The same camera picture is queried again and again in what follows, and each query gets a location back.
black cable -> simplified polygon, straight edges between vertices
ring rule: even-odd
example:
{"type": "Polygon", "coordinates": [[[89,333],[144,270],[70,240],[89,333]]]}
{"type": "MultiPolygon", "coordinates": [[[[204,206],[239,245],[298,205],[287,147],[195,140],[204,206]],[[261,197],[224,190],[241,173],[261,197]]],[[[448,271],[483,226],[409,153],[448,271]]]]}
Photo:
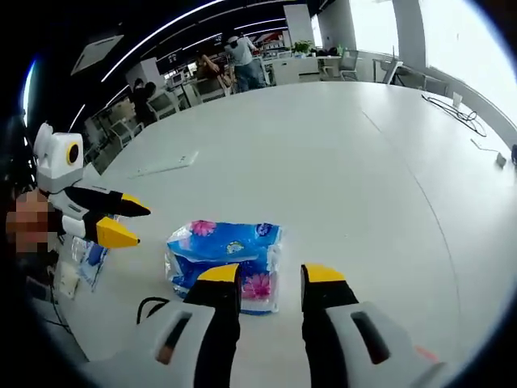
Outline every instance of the black cable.
{"type": "Polygon", "coordinates": [[[69,333],[69,334],[72,334],[72,331],[70,331],[69,327],[67,325],[65,325],[61,319],[61,316],[59,315],[59,313],[57,312],[57,307],[56,307],[56,301],[54,300],[54,287],[52,285],[52,282],[50,282],[50,302],[52,303],[52,307],[54,308],[54,313],[56,313],[56,317],[57,317],[57,320],[59,321],[59,323],[63,326],[63,328],[69,333]]]}
{"type": "Polygon", "coordinates": [[[137,325],[140,324],[140,321],[141,321],[141,316],[142,316],[142,310],[144,308],[144,306],[149,303],[149,302],[161,302],[162,304],[160,305],[160,307],[162,307],[163,305],[165,305],[166,303],[169,302],[169,299],[165,299],[164,297],[147,297],[146,299],[144,299],[142,302],[140,302],[140,305],[138,306],[138,311],[137,311],[137,325]]]}
{"type": "Polygon", "coordinates": [[[458,120],[460,123],[462,123],[465,127],[470,129],[471,131],[477,133],[481,137],[486,137],[486,131],[483,128],[483,125],[477,121],[477,112],[471,111],[468,115],[461,112],[459,109],[453,107],[452,105],[449,105],[448,103],[445,103],[444,101],[440,99],[436,99],[434,97],[426,97],[425,95],[422,95],[422,98],[425,99],[428,103],[432,103],[436,105],[438,108],[443,109],[446,113],[454,117],[456,120],[458,120]],[[480,132],[477,130],[476,125],[474,123],[478,123],[481,128],[483,129],[483,132],[480,132]]]}
{"type": "Polygon", "coordinates": [[[56,326],[59,326],[59,327],[63,327],[65,330],[66,330],[66,329],[69,329],[69,327],[68,327],[68,326],[63,325],[63,324],[61,324],[61,323],[54,322],[54,321],[53,321],[53,320],[51,320],[51,319],[42,318],[42,320],[43,320],[43,321],[45,321],[46,323],[50,323],[50,324],[52,324],[52,325],[56,325],[56,326]]]}

ceiling light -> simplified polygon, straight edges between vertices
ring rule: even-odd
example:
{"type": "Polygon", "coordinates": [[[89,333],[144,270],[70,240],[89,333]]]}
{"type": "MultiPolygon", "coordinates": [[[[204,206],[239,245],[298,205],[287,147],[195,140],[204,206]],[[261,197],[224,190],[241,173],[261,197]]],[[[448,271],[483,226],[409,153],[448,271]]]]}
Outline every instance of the ceiling light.
{"type": "Polygon", "coordinates": [[[120,93],[122,93],[123,91],[125,91],[128,87],[129,87],[129,85],[124,86],[124,87],[122,88],[122,90],[121,90],[121,91],[119,91],[116,95],[114,95],[114,96],[113,96],[113,98],[112,98],[112,99],[110,99],[110,100],[107,102],[106,106],[104,106],[104,107],[105,107],[105,108],[107,108],[107,107],[109,106],[109,104],[110,104],[110,103],[112,103],[113,101],[115,101],[115,99],[120,95],[120,93]]]}
{"type": "Polygon", "coordinates": [[[199,42],[195,42],[194,44],[191,44],[190,46],[183,47],[183,51],[184,51],[184,50],[186,50],[186,49],[189,49],[190,47],[195,46],[196,44],[203,43],[203,42],[205,42],[206,40],[211,40],[212,38],[215,38],[216,36],[219,36],[219,35],[222,35],[222,32],[219,32],[218,34],[215,34],[215,35],[209,36],[208,38],[204,38],[204,39],[200,40],[199,42]]]}
{"type": "Polygon", "coordinates": [[[34,71],[35,64],[36,61],[33,61],[27,74],[27,79],[25,80],[25,86],[23,87],[23,110],[25,111],[23,114],[23,122],[26,127],[28,122],[27,117],[29,116],[29,91],[31,90],[32,72],[34,71]]]}
{"type": "Polygon", "coordinates": [[[81,112],[82,112],[82,109],[84,109],[84,107],[85,107],[85,106],[86,106],[86,105],[85,105],[85,104],[83,104],[83,105],[81,106],[81,109],[79,109],[78,114],[77,114],[77,115],[75,115],[75,119],[74,119],[74,121],[72,121],[72,125],[70,125],[70,129],[68,130],[68,132],[70,132],[70,130],[73,128],[73,126],[74,126],[74,124],[75,124],[75,121],[78,119],[79,115],[80,115],[80,114],[81,114],[81,112]]]}
{"type": "Polygon", "coordinates": [[[158,30],[156,30],[155,32],[153,32],[152,34],[150,34],[149,36],[147,36],[145,39],[143,39],[143,41],[141,41],[139,44],[137,44],[135,47],[133,47],[131,50],[128,51],[128,53],[126,55],[124,55],[122,58],[120,58],[120,60],[118,62],[116,62],[116,64],[111,68],[110,71],[108,71],[106,73],[106,75],[104,76],[104,78],[101,80],[101,82],[104,82],[106,81],[106,79],[110,76],[111,73],[113,73],[115,71],[115,69],[117,67],[120,66],[120,64],[125,61],[131,54],[133,54],[138,48],[140,48],[145,42],[147,42],[148,40],[152,39],[153,37],[155,37],[157,34],[159,34],[160,32],[162,32],[163,30],[165,30],[166,28],[172,26],[173,24],[175,24],[176,22],[178,22],[179,20],[181,19],[184,19],[186,18],[187,16],[190,16],[192,14],[195,14],[197,11],[201,11],[203,10],[204,8],[207,8],[209,6],[213,6],[214,4],[217,4],[218,2],[223,2],[224,0],[213,0],[212,2],[208,2],[207,4],[204,4],[203,6],[198,6],[197,8],[191,10],[191,11],[188,11],[186,14],[183,14],[183,15],[180,15],[178,16],[176,19],[174,20],[171,20],[169,23],[167,23],[166,25],[164,26],[161,26],[158,30]]]}
{"type": "Polygon", "coordinates": [[[248,36],[248,35],[255,35],[255,34],[259,34],[261,32],[268,32],[268,31],[276,31],[276,30],[287,30],[288,28],[287,27],[278,27],[278,28],[270,28],[268,30],[262,30],[262,31],[255,31],[255,32],[250,32],[248,34],[244,34],[245,36],[248,36]]]}
{"type": "Polygon", "coordinates": [[[241,28],[251,27],[251,26],[256,26],[257,24],[264,24],[264,23],[279,22],[279,21],[281,21],[281,20],[285,20],[285,18],[280,18],[280,19],[271,19],[271,20],[264,20],[263,22],[257,22],[257,23],[247,24],[246,26],[235,27],[235,28],[234,28],[234,30],[240,30],[241,28]]]}

white chair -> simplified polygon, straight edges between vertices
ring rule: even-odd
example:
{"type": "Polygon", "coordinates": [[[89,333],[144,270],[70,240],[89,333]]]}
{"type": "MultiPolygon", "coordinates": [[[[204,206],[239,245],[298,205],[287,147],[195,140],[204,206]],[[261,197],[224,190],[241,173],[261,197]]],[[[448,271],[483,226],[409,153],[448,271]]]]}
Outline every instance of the white chair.
{"type": "MultiPolygon", "coordinates": [[[[359,51],[357,50],[345,50],[341,56],[338,71],[339,77],[343,81],[357,81],[357,60],[359,59],[359,51]]],[[[335,69],[335,66],[322,66],[323,74],[325,78],[332,78],[329,75],[328,70],[335,69]]]]}
{"type": "Polygon", "coordinates": [[[142,132],[142,129],[142,124],[131,129],[124,120],[118,120],[111,126],[110,131],[119,139],[120,148],[123,149],[138,133],[142,132]]]}
{"type": "Polygon", "coordinates": [[[158,120],[179,112],[179,101],[174,93],[159,91],[147,101],[147,105],[158,120]]]}
{"type": "Polygon", "coordinates": [[[395,77],[397,69],[401,67],[403,64],[404,62],[399,61],[396,57],[393,57],[391,62],[389,63],[389,66],[386,67],[386,74],[385,77],[382,79],[382,83],[389,85],[392,82],[393,77],[395,77]]]}
{"type": "Polygon", "coordinates": [[[218,78],[202,78],[196,83],[192,83],[192,86],[201,103],[220,99],[230,94],[230,89],[225,87],[218,78]]]}

blue plastic packaging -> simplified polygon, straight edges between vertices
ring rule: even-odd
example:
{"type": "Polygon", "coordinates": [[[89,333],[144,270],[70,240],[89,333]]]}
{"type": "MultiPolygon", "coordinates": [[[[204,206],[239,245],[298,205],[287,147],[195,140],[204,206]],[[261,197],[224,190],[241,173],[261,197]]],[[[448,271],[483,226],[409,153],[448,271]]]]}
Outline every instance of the blue plastic packaging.
{"type": "Polygon", "coordinates": [[[167,278],[184,297],[201,273],[240,263],[242,312],[277,311],[281,235],[279,226],[268,223],[190,222],[167,240],[167,278]]]}

